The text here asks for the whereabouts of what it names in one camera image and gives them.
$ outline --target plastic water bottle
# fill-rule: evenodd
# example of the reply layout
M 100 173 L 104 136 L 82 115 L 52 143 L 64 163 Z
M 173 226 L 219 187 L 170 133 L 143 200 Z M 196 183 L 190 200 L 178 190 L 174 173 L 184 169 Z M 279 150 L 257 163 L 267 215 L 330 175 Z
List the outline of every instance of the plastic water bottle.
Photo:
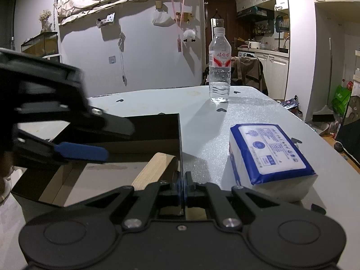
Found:
M 209 91 L 214 103 L 227 102 L 230 93 L 231 45 L 225 37 L 225 28 L 214 28 L 209 45 Z

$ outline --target blue gripper pad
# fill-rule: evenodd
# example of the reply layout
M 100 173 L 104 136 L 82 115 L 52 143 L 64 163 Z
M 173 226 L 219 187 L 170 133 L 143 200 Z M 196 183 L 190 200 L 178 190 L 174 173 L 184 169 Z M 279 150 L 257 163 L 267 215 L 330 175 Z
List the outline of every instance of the blue gripper pad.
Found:
M 105 162 L 109 157 L 109 152 L 105 148 L 69 142 L 61 142 L 54 150 L 67 159 Z

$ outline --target open cardboard box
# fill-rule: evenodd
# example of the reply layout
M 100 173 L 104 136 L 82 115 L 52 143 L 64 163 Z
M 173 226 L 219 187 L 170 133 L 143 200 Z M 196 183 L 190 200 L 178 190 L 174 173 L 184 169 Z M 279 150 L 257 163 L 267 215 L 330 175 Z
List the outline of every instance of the open cardboard box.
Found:
M 25 220 L 131 185 L 157 152 L 176 156 L 178 170 L 182 172 L 179 114 L 128 119 L 135 126 L 131 139 L 85 132 L 71 124 L 60 132 L 54 143 L 73 142 L 104 147 L 110 154 L 108 162 L 71 161 L 62 166 L 42 164 L 38 168 L 28 168 L 12 190 Z M 182 182 L 182 173 L 179 177 L 179 182 Z

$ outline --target faucet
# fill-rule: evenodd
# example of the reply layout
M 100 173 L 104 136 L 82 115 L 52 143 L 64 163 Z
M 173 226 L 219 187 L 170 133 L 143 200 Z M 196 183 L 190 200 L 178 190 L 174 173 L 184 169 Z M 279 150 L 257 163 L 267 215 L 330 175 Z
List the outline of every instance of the faucet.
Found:
M 290 39 L 290 36 L 288 36 L 288 37 L 285 39 L 283 48 L 286 48 L 286 42 L 288 41 L 288 39 Z

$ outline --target green bag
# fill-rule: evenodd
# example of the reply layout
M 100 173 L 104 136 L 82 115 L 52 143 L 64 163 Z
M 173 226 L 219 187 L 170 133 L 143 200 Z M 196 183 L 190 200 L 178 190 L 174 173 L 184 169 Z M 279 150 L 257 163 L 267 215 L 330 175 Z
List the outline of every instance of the green bag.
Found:
M 336 88 L 334 99 L 332 100 L 333 110 L 343 116 L 351 96 L 351 91 L 339 85 Z

